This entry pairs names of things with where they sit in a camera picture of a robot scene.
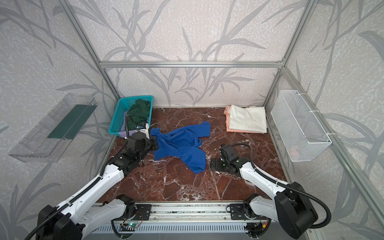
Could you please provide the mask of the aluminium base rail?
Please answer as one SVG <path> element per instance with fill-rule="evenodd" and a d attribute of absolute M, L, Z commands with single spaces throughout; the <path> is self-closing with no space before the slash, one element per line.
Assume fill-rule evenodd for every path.
<path fill-rule="evenodd" d="M 265 217 L 254 220 L 238 219 L 235 211 L 230 209 L 231 204 L 240 204 L 240 201 L 197 201 L 197 202 L 136 202 L 137 214 L 133 223 L 264 223 Z"/>

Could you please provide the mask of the clear plastic wall tray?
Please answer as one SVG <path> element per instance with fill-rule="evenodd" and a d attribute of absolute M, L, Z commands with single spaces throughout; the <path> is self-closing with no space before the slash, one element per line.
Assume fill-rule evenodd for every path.
<path fill-rule="evenodd" d="M 97 108 L 94 97 L 67 94 L 9 152 L 23 163 L 55 163 Z"/>

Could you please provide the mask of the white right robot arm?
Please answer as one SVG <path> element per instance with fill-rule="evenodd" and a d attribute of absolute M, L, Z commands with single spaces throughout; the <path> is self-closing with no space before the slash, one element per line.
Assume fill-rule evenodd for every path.
<path fill-rule="evenodd" d="M 251 159 L 240 157 L 234 150 L 237 144 L 223 144 L 221 157 L 210 163 L 214 172 L 225 172 L 252 183 L 269 198 L 253 196 L 244 200 L 249 218 L 264 216 L 278 222 L 292 238 L 298 239 L 318 219 L 308 195 L 298 183 L 289 184 L 257 167 Z"/>

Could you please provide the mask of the green circuit board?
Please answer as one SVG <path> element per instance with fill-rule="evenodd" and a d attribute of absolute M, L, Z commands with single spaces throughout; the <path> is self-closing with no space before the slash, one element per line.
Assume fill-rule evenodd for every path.
<path fill-rule="evenodd" d="M 134 232 L 136 231 L 140 226 L 141 222 L 134 223 L 134 222 L 123 222 L 120 224 L 120 231 L 124 232 Z"/>

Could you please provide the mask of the horizontal aluminium frame bar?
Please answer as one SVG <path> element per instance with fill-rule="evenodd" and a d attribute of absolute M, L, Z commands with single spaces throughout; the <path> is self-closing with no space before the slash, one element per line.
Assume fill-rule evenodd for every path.
<path fill-rule="evenodd" d="M 280 68 L 276 61 L 224 61 L 224 62 L 191 62 L 191 61 L 102 61 L 102 68 Z"/>

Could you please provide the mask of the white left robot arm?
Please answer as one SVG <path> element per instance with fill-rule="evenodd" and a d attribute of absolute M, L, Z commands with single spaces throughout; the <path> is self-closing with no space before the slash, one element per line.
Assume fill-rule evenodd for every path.
<path fill-rule="evenodd" d="M 119 195 L 96 210 L 91 207 L 138 167 L 149 152 L 158 148 L 157 138 L 149 136 L 148 131 L 128 136 L 124 150 L 110 159 L 92 181 L 57 206 L 43 208 L 38 214 L 37 227 L 26 238 L 82 240 L 108 221 L 133 219 L 138 210 L 135 200 L 126 195 Z"/>

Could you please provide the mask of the teal plastic laundry basket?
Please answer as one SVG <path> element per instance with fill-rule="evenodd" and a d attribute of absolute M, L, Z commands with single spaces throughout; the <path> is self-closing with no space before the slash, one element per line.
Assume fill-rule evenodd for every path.
<path fill-rule="evenodd" d="M 139 100 L 139 99 L 145 100 L 151 103 L 149 116 L 147 118 L 148 125 L 149 127 L 151 126 L 154 97 L 151 95 L 125 97 L 118 100 L 118 103 L 109 127 L 110 135 L 120 136 L 119 132 L 122 131 L 122 126 L 124 123 L 124 113 L 127 112 L 131 108 L 131 106 L 136 103 L 136 100 Z"/>

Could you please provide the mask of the blue t shirt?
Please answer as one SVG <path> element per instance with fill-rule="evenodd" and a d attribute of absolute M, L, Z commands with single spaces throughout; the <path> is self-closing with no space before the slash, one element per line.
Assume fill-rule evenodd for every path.
<path fill-rule="evenodd" d="M 178 128 L 169 133 L 161 133 L 159 128 L 153 128 L 150 136 L 156 137 L 159 149 L 154 151 L 155 160 L 166 157 L 176 157 L 194 173 L 199 174 L 206 169 L 206 153 L 200 149 L 201 138 L 211 135 L 211 124 L 204 121 L 198 125 Z"/>

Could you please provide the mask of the dark green t shirt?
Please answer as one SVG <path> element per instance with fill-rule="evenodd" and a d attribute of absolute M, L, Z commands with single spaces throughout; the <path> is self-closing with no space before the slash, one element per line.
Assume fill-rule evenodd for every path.
<path fill-rule="evenodd" d="M 127 111 L 126 119 L 128 120 L 127 129 L 135 130 L 136 126 L 149 122 L 151 110 L 151 102 L 137 99 L 136 102 Z"/>

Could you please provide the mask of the purple t shirt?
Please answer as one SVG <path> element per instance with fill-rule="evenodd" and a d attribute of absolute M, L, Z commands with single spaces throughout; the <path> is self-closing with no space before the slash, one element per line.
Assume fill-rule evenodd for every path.
<path fill-rule="evenodd" d="M 124 113 L 123 125 L 121 128 L 120 136 L 126 138 L 137 132 L 141 128 L 141 123 L 138 118 L 130 115 L 128 112 Z"/>

